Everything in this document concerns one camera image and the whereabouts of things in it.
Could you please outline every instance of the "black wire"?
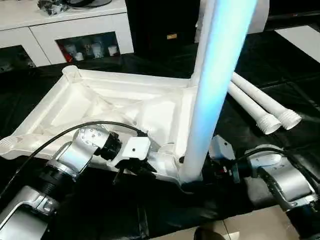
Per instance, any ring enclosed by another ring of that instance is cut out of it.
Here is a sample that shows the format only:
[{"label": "black wire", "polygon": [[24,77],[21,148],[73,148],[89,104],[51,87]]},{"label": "black wire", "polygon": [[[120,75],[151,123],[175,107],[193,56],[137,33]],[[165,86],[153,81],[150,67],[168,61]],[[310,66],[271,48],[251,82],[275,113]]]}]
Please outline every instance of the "black wire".
[{"label": "black wire", "polygon": [[59,133],[58,135],[54,136],[53,138],[51,138],[50,140],[48,140],[47,142],[45,142],[43,145],[41,145],[37,150],[35,150],[26,160],[25,162],[15,171],[14,175],[11,177],[10,181],[7,183],[7,185],[5,186],[5,188],[2,190],[2,192],[0,193],[0,200],[2,199],[2,197],[4,196],[4,194],[6,193],[6,191],[8,190],[8,188],[10,187],[10,185],[13,183],[13,181],[15,180],[15,178],[18,176],[18,174],[21,172],[21,170],[28,164],[28,162],[30,162],[30,160],[32,158],[34,158],[38,153],[40,153],[45,147],[47,147],[49,144],[53,143],[55,140],[61,138],[63,135],[72,132],[73,130],[77,130],[79,128],[85,127],[85,126],[91,126],[91,125],[97,125],[97,124],[106,124],[106,125],[116,125],[116,126],[121,126],[121,127],[125,127],[127,129],[131,129],[136,131],[138,136],[146,136],[147,134],[144,133],[143,131],[139,130],[138,128],[135,128],[134,126],[130,126],[128,124],[125,123],[121,123],[121,122],[115,122],[115,121],[89,121],[86,123],[82,123],[73,127],[68,128],[67,130],[64,130],[63,132]]},{"label": "black wire", "polygon": [[315,191],[318,191],[318,186],[314,184],[313,180],[317,183],[320,184],[320,180],[318,179],[318,177],[316,175],[314,175],[311,171],[309,171],[307,168],[305,168],[290,152],[285,151],[285,150],[280,150],[277,148],[273,148],[273,147],[261,147],[261,148],[257,148],[254,149],[246,154],[244,154],[243,156],[239,157],[236,159],[236,161],[241,161],[244,160],[254,154],[257,153],[261,153],[261,152],[275,152],[275,153],[279,153],[282,154],[284,156],[286,156],[289,160],[289,162],[296,167],[298,170],[300,170],[300,172],[303,174],[303,176],[308,180],[308,182],[312,185],[312,187],[314,188]]}]

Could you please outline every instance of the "robotic arm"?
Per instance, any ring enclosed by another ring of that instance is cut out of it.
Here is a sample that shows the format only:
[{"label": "robotic arm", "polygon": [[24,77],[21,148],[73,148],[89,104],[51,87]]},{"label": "robotic arm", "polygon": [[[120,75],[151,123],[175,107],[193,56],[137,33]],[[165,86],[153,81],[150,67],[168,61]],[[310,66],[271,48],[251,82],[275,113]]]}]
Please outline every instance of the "robotic arm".
[{"label": "robotic arm", "polygon": [[224,168],[231,166],[229,171],[225,170],[225,174],[232,174],[235,183],[240,182],[240,177],[263,179],[301,239],[319,240],[318,186],[299,164],[289,160],[290,155],[284,153],[275,145],[263,144],[247,150],[243,157],[230,164],[236,159],[230,143],[217,135],[209,148],[212,162]]},{"label": "robotic arm", "polygon": [[113,160],[122,143],[118,134],[100,125],[80,128],[64,144],[30,185],[24,186],[0,214],[0,239],[41,239],[46,218],[72,191],[93,155]]}]

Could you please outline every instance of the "floor tile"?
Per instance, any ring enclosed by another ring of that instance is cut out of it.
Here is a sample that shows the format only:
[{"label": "floor tile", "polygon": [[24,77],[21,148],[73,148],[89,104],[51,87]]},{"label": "floor tile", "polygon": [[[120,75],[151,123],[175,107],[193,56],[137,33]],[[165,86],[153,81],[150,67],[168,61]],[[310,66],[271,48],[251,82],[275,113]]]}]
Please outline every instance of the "floor tile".
[{"label": "floor tile", "polygon": [[230,240],[299,240],[299,235],[279,206],[224,220]]},{"label": "floor tile", "polygon": [[[208,230],[213,230],[214,232],[223,235],[225,240],[230,240],[227,229],[223,221],[207,223],[202,227]],[[196,229],[197,227],[193,227],[193,228],[177,231],[168,235],[153,238],[153,240],[193,240]]]}]

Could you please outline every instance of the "white pipe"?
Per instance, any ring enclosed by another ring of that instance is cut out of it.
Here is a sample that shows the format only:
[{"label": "white pipe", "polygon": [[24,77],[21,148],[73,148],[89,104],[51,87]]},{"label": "white pipe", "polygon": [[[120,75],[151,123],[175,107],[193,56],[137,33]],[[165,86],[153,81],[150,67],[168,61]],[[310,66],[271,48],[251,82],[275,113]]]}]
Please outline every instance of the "white pipe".
[{"label": "white pipe", "polygon": [[232,82],[228,87],[228,93],[256,121],[256,125],[264,134],[271,134],[281,127],[281,122],[275,116],[266,112]]},{"label": "white pipe", "polygon": [[277,119],[280,120],[282,126],[286,129],[292,129],[301,121],[301,116],[287,109],[274,100],[272,97],[261,91],[259,88],[245,80],[237,73],[233,73],[232,82],[260,104],[265,110],[273,114]]},{"label": "white pipe", "polygon": [[206,46],[207,46],[207,41],[208,41],[208,36],[210,31],[211,18],[214,13],[215,0],[207,0],[207,1],[202,0],[200,4],[205,5],[205,8],[204,8],[205,10],[204,10],[204,16],[203,16],[202,22],[198,22],[198,26],[200,26],[201,28],[200,29],[201,33],[200,33],[198,50],[196,52],[194,71],[189,83],[190,87],[197,86],[199,82],[201,69],[202,69],[202,65],[205,59],[205,54],[206,54]]},{"label": "white pipe", "polygon": [[201,179],[209,145],[257,0],[215,0],[198,84],[181,183]]}]

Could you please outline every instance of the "white cabinet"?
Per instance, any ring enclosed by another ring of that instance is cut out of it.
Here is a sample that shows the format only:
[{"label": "white cabinet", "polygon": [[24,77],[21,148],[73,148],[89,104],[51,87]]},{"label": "white cabinet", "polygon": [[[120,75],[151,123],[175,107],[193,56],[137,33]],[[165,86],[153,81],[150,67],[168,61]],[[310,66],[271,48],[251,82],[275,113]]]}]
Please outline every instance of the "white cabinet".
[{"label": "white cabinet", "polygon": [[17,53],[25,54],[26,62],[32,61],[36,67],[49,65],[50,62],[28,27],[0,31],[0,60],[13,64]]},{"label": "white cabinet", "polygon": [[103,36],[110,33],[106,37],[114,37],[114,44],[120,54],[134,52],[127,13],[54,22],[31,26],[30,29],[51,64],[66,62],[60,48],[61,41],[67,39],[72,43],[72,38],[79,41],[83,36]]}]

